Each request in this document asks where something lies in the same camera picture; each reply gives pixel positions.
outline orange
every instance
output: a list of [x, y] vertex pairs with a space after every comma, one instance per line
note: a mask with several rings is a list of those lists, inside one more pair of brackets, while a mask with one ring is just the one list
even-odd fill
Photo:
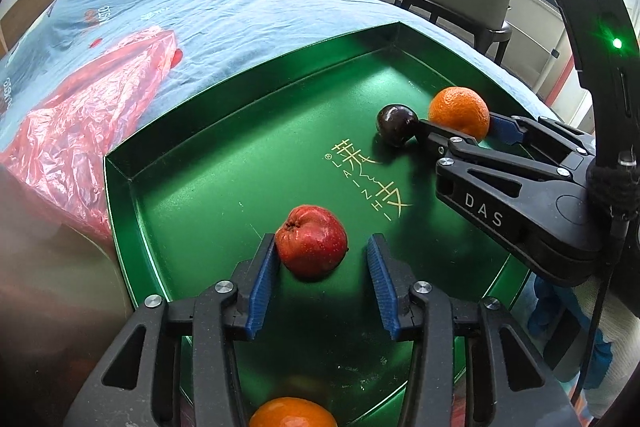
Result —
[[276, 398], [260, 406], [249, 427], [337, 427], [334, 417], [302, 398]]
[[489, 132], [489, 109], [468, 87], [446, 87], [431, 100], [429, 120], [482, 141]]

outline chair leg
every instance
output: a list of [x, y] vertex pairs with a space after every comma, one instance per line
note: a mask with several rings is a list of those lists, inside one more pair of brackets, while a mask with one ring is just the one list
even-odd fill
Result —
[[409, 10], [409, 8], [411, 7], [411, 0], [402, 0], [402, 3], [400, 4], [400, 7], [403, 10]]
[[482, 30], [474, 35], [474, 49], [482, 55], [486, 55], [486, 52], [489, 51], [489, 46], [493, 43], [494, 36], [489, 31]]
[[498, 44], [498, 51], [495, 53], [494, 62], [500, 66], [502, 64], [502, 59], [504, 58], [504, 52], [507, 50], [507, 44], [509, 41], [500, 42]]

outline bed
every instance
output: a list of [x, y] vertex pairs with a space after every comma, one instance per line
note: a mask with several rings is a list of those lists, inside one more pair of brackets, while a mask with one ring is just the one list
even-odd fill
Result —
[[53, 0], [0, 62], [2, 163], [81, 230], [108, 239], [102, 157], [175, 105], [308, 44], [400, 20], [535, 115], [526, 86], [420, 17], [376, 0]]

